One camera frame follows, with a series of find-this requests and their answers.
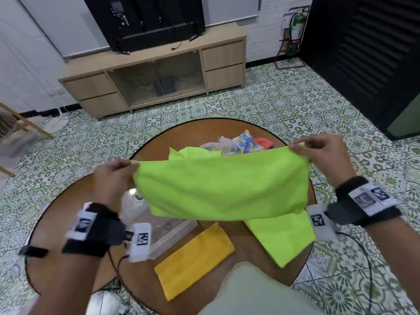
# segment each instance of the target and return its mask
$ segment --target plastic box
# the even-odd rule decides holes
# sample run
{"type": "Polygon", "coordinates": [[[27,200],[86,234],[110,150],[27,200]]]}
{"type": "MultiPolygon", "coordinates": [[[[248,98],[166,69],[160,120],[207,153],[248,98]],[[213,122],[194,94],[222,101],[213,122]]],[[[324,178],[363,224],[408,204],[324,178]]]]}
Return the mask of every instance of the plastic box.
{"type": "Polygon", "coordinates": [[[129,229],[134,223],[141,222],[150,223],[152,226],[148,259],[158,258],[198,225],[197,220],[155,217],[147,201],[134,189],[125,193],[122,209],[120,219],[129,229]]]}

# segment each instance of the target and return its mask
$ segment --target black tv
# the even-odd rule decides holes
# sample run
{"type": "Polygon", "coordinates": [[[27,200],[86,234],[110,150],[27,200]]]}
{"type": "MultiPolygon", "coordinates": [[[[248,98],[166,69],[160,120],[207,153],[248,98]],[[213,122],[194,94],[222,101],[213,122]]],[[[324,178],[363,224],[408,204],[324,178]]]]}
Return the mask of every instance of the black tv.
{"type": "Polygon", "coordinates": [[[205,31],[201,0],[84,0],[114,52],[188,40],[205,31]]]}

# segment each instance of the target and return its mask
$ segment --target louvered door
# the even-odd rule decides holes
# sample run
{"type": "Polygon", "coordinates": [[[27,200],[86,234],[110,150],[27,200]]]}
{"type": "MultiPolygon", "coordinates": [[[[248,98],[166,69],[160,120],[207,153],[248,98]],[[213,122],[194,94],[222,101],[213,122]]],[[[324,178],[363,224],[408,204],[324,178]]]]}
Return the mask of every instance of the louvered door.
{"type": "Polygon", "coordinates": [[[302,57],[382,130],[420,91],[420,0],[313,0],[302,57]]]}

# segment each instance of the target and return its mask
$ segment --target human hand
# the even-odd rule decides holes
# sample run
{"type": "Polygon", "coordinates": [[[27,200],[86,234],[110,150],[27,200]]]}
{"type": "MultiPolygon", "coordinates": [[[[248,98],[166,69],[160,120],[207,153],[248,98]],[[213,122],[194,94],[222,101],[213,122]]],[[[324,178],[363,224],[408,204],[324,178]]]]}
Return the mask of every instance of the human hand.
{"type": "Polygon", "coordinates": [[[92,202],[102,203],[118,213],[124,192],[135,187],[132,174],[138,167],[139,163],[132,163],[128,159],[116,159],[98,166],[93,172],[92,202]]]}
{"type": "Polygon", "coordinates": [[[335,189],[357,175],[342,135],[321,133],[302,137],[291,143],[289,148],[307,156],[335,189]],[[298,145],[300,142],[304,142],[305,146],[298,145]]]}

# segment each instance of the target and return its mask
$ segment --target green fire extinguisher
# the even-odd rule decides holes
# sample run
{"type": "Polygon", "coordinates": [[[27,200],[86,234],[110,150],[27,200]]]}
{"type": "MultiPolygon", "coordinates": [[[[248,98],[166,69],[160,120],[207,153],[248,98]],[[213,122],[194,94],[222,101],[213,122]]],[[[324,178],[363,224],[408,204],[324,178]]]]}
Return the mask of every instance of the green fire extinguisher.
{"type": "Polygon", "coordinates": [[[286,49],[286,55],[295,55],[299,47],[300,38],[302,37],[305,27],[306,15],[303,12],[297,12],[290,21],[290,44],[286,49]]]}

